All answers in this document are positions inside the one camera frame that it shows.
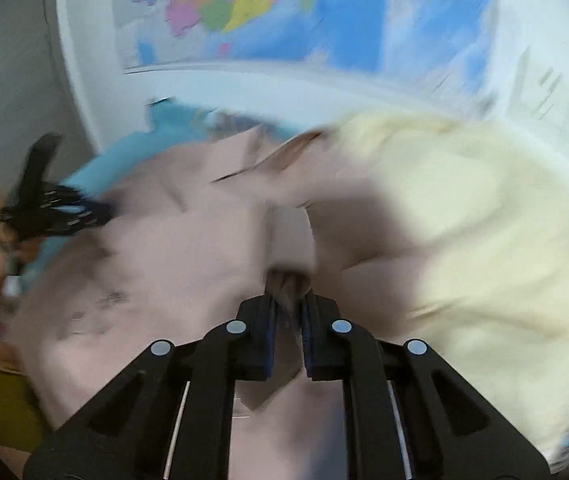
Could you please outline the pink jacket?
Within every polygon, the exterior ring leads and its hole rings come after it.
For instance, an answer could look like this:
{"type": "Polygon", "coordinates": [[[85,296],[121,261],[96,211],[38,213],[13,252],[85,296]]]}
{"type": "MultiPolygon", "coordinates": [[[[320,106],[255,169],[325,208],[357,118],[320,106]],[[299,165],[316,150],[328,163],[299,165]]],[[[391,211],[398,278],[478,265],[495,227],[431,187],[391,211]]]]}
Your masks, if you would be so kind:
{"type": "Polygon", "coordinates": [[[157,339],[185,344],[260,295],[269,274],[311,288],[383,339],[419,304],[425,230],[408,174],[422,132],[260,128],[174,146],[106,192],[115,218],[74,236],[10,326],[48,422],[60,427],[157,339]]]}

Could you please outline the teal grey bed sheet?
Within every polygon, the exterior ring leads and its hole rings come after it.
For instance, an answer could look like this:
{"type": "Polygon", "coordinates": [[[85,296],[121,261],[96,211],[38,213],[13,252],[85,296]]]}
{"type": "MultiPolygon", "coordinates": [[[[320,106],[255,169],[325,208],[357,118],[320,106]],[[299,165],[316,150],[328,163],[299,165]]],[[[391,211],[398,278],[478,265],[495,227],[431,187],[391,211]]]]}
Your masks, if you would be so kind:
{"type": "Polygon", "coordinates": [[[232,177],[292,138],[290,130],[222,110],[198,110],[171,100],[150,108],[152,130],[118,141],[68,179],[90,197],[111,200],[116,216],[85,232],[106,254],[100,274],[166,283],[214,264],[215,244],[240,220],[258,226],[260,198],[229,191],[232,177]]]}

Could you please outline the mustard brown garment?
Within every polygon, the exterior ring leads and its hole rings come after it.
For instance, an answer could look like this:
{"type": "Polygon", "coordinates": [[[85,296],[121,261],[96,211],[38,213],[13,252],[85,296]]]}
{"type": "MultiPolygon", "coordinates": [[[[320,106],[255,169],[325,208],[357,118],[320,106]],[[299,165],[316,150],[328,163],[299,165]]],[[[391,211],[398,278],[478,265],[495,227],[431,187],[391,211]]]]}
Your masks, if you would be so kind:
{"type": "Polygon", "coordinates": [[[50,434],[28,379],[0,370],[0,446],[30,453],[50,434]]]}

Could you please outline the cream jacket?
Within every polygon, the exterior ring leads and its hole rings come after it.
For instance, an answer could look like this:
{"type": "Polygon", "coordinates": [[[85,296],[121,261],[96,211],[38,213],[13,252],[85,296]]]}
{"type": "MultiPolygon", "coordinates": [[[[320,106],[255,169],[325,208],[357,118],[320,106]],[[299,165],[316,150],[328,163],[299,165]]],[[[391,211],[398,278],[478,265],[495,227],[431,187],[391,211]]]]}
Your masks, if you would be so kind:
{"type": "Polygon", "coordinates": [[[503,128],[362,114],[333,133],[370,168],[417,264],[407,332],[560,470],[569,463],[569,188],[503,128]]]}

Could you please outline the colourful wall map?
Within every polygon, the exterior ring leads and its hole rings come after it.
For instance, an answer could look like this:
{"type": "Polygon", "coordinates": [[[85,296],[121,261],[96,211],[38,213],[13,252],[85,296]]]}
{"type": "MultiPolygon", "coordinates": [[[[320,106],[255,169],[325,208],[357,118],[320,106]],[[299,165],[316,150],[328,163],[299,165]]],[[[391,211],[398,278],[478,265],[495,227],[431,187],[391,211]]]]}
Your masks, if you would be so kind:
{"type": "Polygon", "coordinates": [[[112,0],[128,70],[288,62],[475,96],[493,47],[495,0],[112,0]]]}

